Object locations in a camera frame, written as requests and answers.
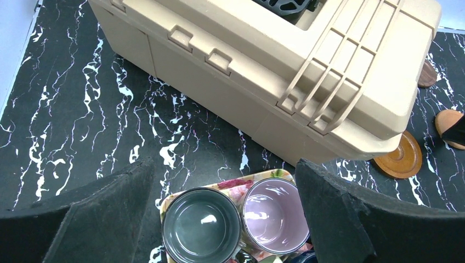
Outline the ringed brown wooden coaster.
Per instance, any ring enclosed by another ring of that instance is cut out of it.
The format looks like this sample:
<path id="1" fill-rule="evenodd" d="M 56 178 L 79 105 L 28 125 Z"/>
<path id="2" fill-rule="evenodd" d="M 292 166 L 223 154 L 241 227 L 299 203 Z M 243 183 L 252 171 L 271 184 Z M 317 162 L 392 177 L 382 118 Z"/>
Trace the ringed brown wooden coaster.
<path id="1" fill-rule="evenodd" d="M 422 151 L 417 140 L 406 130 L 393 152 L 375 157 L 371 162 L 381 173 L 390 178 L 408 179 L 421 169 Z"/>

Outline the navy blue mug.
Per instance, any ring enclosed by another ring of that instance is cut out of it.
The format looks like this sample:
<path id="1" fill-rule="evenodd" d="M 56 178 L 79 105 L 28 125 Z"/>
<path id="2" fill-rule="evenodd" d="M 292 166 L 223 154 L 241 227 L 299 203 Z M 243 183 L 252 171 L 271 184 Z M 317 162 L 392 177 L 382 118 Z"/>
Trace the navy blue mug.
<path id="1" fill-rule="evenodd" d="M 316 253 L 314 250 L 309 250 L 297 255 L 295 257 L 289 257 L 284 263 L 318 263 Z"/>

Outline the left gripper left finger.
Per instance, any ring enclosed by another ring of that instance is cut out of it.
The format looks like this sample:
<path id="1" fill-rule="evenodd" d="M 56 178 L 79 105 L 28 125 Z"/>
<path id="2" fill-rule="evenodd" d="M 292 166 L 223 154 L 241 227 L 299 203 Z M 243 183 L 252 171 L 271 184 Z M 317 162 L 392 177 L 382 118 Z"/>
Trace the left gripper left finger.
<path id="1" fill-rule="evenodd" d="M 150 157 L 28 208 L 1 212 L 1 262 L 132 262 L 154 181 Z"/>

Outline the dark brown wooden coaster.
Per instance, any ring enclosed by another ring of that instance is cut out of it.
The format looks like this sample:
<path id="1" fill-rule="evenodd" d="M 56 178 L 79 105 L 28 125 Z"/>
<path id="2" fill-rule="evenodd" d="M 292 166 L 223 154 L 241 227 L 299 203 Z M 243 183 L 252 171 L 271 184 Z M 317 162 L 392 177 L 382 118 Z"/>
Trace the dark brown wooden coaster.
<path id="1" fill-rule="evenodd" d="M 464 113 L 442 110 L 435 116 L 435 127 L 440 138 L 458 150 L 464 150 Z"/>

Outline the light orange wooden coaster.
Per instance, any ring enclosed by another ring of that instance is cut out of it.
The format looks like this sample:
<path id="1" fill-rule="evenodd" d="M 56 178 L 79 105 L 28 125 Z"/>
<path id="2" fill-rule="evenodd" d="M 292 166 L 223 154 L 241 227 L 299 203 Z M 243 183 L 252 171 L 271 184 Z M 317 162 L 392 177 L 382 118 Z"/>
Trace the light orange wooden coaster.
<path id="1" fill-rule="evenodd" d="M 417 82 L 417 86 L 419 88 L 430 88 L 436 83 L 436 80 L 437 71 L 428 60 L 425 60 Z"/>

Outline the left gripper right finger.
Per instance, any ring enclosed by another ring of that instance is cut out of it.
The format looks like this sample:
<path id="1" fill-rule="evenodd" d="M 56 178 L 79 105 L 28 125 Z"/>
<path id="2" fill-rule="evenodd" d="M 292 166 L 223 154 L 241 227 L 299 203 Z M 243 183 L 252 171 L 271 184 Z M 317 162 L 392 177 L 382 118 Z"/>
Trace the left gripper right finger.
<path id="1" fill-rule="evenodd" d="M 464 262 L 464 213 L 378 193 L 301 159 L 295 179 L 318 262 Z"/>

